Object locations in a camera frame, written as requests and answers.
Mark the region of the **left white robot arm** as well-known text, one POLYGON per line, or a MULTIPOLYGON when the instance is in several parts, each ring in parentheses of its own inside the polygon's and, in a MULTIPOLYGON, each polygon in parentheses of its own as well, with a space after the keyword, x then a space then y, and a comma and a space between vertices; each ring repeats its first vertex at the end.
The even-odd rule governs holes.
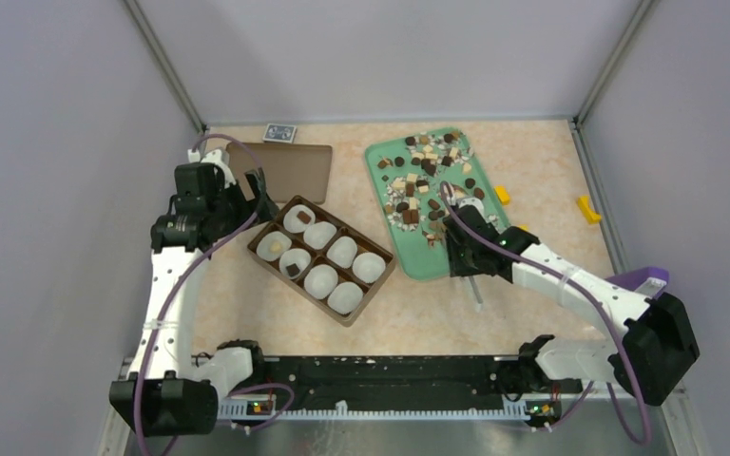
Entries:
POLYGON ((143 436, 208 434, 222 394, 265 384, 266 367, 246 347, 222 349, 199 368, 192 363, 197 301, 211 256, 278 212, 262 168, 244 177, 251 199, 225 165, 177 166, 176 192, 150 228, 153 273, 141 340, 127 378, 112 382, 108 393, 113 409, 143 436))

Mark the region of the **dark chocolate square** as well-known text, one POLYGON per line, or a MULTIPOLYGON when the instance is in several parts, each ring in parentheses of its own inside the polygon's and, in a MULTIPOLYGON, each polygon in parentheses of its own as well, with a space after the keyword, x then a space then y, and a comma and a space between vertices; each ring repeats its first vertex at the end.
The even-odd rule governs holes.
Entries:
POLYGON ((289 264, 285 267, 285 273, 289 277, 294 278, 300 275, 301 268, 297 264, 289 264))

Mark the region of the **white heart chocolate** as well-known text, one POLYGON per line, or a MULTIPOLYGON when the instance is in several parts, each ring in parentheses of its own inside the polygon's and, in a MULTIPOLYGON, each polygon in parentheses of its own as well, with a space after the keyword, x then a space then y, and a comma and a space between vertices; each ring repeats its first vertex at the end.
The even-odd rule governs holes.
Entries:
POLYGON ((268 255, 272 258, 278 258, 283 250, 279 241, 273 241, 268 247, 268 255))

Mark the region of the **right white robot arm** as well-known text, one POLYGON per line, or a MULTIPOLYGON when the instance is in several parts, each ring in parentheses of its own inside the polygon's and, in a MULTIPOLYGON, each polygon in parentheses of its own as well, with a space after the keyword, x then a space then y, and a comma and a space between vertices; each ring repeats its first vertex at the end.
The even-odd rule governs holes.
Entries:
POLYGON ((700 357, 684 303, 662 292, 630 291, 553 252, 517 226, 503 232, 472 205, 453 208, 444 219, 452 259, 471 272, 552 299, 604 335, 603 340, 567 340, 541 335, 521 347, 522 384, 544 391, 556 380, 581 379, 620 385, 645 404, 659 406, 700 357))

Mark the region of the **milk chocolate square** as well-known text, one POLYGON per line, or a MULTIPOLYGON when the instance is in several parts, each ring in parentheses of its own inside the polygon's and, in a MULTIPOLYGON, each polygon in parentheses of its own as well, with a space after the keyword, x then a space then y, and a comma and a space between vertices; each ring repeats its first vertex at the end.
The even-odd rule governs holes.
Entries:
POLYGON ((296 218, 306 225, 309 225, 314 222, 314 215, 312 213, 306 212, 306 211, 298 211, 296 214, 296 218))

